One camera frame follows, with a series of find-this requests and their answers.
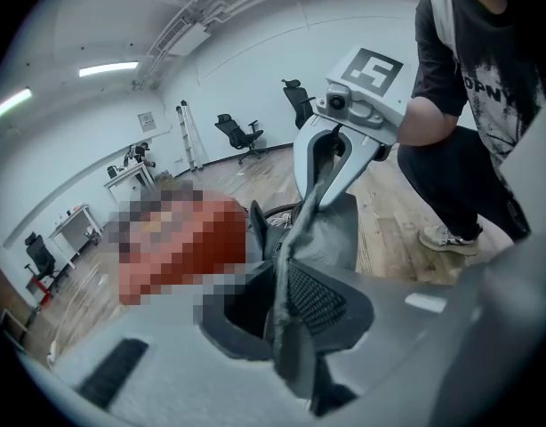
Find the white wall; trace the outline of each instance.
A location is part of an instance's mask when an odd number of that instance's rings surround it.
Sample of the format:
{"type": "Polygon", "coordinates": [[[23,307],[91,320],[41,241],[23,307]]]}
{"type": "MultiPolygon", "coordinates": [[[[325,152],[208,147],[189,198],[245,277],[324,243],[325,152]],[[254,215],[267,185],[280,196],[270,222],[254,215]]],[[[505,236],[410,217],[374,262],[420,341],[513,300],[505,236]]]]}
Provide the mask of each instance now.
{"type": "MultiPolygon", "coordinates": [[[[214,30],[213,36],[165,76],[167,105],[189,102],[210,160],[238,153],[214,123],[228,113],[245,131],[259,119],[263,145],[293,142],[294,111],[281,79],[301,80],[323,96],[325,75],[355,44],[411,63],[419,0],[272,0],[214,30]]],[[[470,114],[464,125],[474,125],[470,114]]]]}
{"type": "MultiPolygon", "coordinates": [[[[34,303],[25,289],[32,263],[26,254],[24,238],[32,231],[41,234],[57,260],[56,269],[65,265],[56,245],[47,237],[55,228],[58,214],[74,205],[87,203],[100,224],[108,221],[116,205],[103,185],[108,181],[107,166],[121,165],[126,147],[149,140],[149,159],[157,163],[156,175],[165,170],[172,175],[182,168],[181,139],[175,118],[153,93],[107,96],[104,100],[83,103],[40,123],[33,132],[0,142],[0,266],[19,293],[34,303]],[[138,114],[152,112],[157,129],[144,133],[138,114]]],[[[128,199],[134,179],[114,191],[128,199]]],[[[83,215],[66,232],[73,246],[84,243],[83,215]]],[[[60,246],[73,255],[62,236],[60,246]]]]}

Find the white desk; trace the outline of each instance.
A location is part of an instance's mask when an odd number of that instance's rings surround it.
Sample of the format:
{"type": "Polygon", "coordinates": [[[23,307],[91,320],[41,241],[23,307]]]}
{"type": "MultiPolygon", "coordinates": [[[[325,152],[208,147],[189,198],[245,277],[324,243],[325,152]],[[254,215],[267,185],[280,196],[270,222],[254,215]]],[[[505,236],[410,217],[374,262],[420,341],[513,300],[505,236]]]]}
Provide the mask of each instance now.
{"type": "Polygon", "coordinates": [[[111,191],[111,187],[117,185],[121,181],[124,181],[125,179],[128,179],[132,175],[139,174],[142,176],[142,178],[145,180],[145,185],[151,190],[156,191],[157,187],[152,180],[152,177],[150,177],[149,171],[147,171],[147,167],[144,163],[138,163],[136,166],[130,167],[127,170],[123,171],[122,173],[119,173],[116,177],[113,177],[110,181],[108,181],[105,184],[105,189],[108,191],[109,195],[113,198],[115,201],[115,204],[119,205],[119,202],[116,200],[115,195],[111,191]]]}
{"type": "Polygon", "coordinates": [[[74,218],[76,218],[80,213],[83,213],[85,217],[87,217],[87,220],[89,224],[92,225],[93,229],[99,234],[101,237],[103,237],[103,233],[101,232],[101,228],[98,226],[97,222],[93,219],[92,215],[89,213],[89,205],[82,204],[77,208],[75,212],[73,212],[66,220],[64,220],[62,223],[58,225],[58,227],[53,231],[52,234],[50,234],[49,239],[58,247],[60,250],[60,253],[63,255],[63,257],[66,259],[66,262],[69,264],[69,267],[71,269],[75,269],[76,265],[71,261],[71,259],[68,258],[68,256],[64,253],[64,251],[61,249],[61,247],[58,245],[58,243],[55,241],[55,238],[61,234],[61,232],[68,226],[70,222],[73,221],[74,218]]]}

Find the wooden floor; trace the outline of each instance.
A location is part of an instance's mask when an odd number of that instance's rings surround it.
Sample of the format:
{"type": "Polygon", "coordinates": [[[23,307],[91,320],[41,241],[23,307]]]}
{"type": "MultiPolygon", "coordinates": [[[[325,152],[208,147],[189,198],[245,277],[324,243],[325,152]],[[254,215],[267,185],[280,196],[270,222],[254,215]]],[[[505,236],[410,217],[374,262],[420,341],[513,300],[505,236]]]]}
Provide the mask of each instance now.
{"type": "MultiPolygon", "coordinates": [[[[181,176],[180,182],[184,181],[191,181],[197,189],[224,192],[244,207],[255,199],[264,211],[299,199],[293,180],[292,149],[272,151],[261,160],[248,158],[241,166],[236,160],[211,165],[202,172],[181,176]]],[[[364,274],[452,284],[465,266],[486,262],[511,245],[502,231],[480,219],[485,232],[479,239],[481,251],[477,256],[436,253],[422,246],[417,239],[418,229],[440,221],[399,171],[394,149],[388,160],[371,163],[349,192],[357,197],[357,271],[364,274]]],[[[43,363],[69,303],[98,260],[94,247],[83,252],[76,262],[77,269],[68,273],[59,294],[42,308],[29,329],[26,348],[43,363]]],[[[101,274],[91,277],[71,302],[60,329],[59,353],[121,311],[108,283],[100,285],[100,280],[101,274]]]]}

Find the office chair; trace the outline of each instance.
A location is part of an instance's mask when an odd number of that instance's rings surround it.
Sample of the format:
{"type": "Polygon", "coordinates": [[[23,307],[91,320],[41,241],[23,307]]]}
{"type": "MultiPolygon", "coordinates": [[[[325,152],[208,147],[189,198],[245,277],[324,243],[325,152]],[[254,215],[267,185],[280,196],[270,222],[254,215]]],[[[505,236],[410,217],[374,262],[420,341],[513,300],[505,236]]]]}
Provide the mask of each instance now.
{"type": "Polygon", "coordinates": [[[24,239],[24,244],[26,244],[26,253],[32,259],[38,273],[35,273],[32,270],[30,264],[26,264],[24,269],[28,269],[32,272],[32,275],[37,281],[42,281],[46,277],[52,278],[52,283],[50,284],[49,291],[52,291],[52,288],[58,290],[58,276],[54,276],[54,273],[60,272],[59,270],[54,270],[56,260],[48,249],[44,245],[44,240],[42,236],[36,235],[36,233],[30,234],[26,239],[24,239]]]}
{"type": "Polygon", "coordinates": [[[256,124],[257,120],[249,124],[248,126],[252,127],[253,132],[250,134],[245,134],[236,121],[231,119],[230,114],[221,114],[218,116],[218,123],[215,125],[220,131],[228,136],[229,145],[238,150],[245,148],[249,149],[249,151],[237,159],[237,162],[240,165],[242,164],[243,160],[249,156],[261,159],[261,154],[266,153],[266,150],[257,150],[254,146],[255,140],[257,140],[257,138],[263,134],[263,130],[255,131],[256,124]]]}
{"type": "Polygon", "coordinates": [[[282,82],[285,83],[283,92],[285,92],[286,97],[293,105],[294,111],[297,114],[294,119],[294,124],[297,125],[297,128],[300,130],[302,126],[305,125],[305,122],[312,116],[313,112],[310,102],[316,98],[314,96],[309,98],[307,91],[301,87],[301,81],[297,79],[294,79],[293,81],[285,81],[283,79],[282,82]]]}

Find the ceiling light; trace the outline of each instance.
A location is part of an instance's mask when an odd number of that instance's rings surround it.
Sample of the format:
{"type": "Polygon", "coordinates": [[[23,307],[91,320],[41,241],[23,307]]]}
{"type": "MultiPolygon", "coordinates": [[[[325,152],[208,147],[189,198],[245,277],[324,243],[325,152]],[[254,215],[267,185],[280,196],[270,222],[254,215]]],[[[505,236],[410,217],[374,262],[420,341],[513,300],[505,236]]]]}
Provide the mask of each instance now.
{"type": "Polygon", "coordinates": [[[126,63],[111,63],[110,65],[99,65],[99,67],[81,68],[79,70],[79,77],[107,73],[108,71],[118,71],[119,69],[134,69],[137,68],[138,64],[138,61],[127,61],[126,63]]]}
{"type": "Polygon", "coordinates": [[[20,104],[24,100],[27,100],[31,96],[32,92],[29,89],[24,89],[22,92],[18,92],[15,95],[11,96],[8,100],[0,104],[0,116],[12,109],[17,104],[20,104]]]}

